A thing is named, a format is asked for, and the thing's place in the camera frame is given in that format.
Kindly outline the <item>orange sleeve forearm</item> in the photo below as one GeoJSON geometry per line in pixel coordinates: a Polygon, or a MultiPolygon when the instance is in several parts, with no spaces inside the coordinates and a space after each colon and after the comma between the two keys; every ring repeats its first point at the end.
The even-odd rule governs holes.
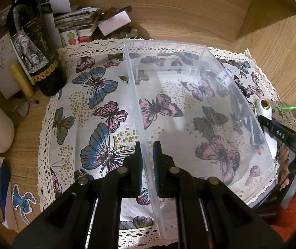
{"type": "Polygon", "coordinates": [[[296,232],[296,194],[291,199],[288,207],[277,209],[272,229],[286,242],[296,232]]]}

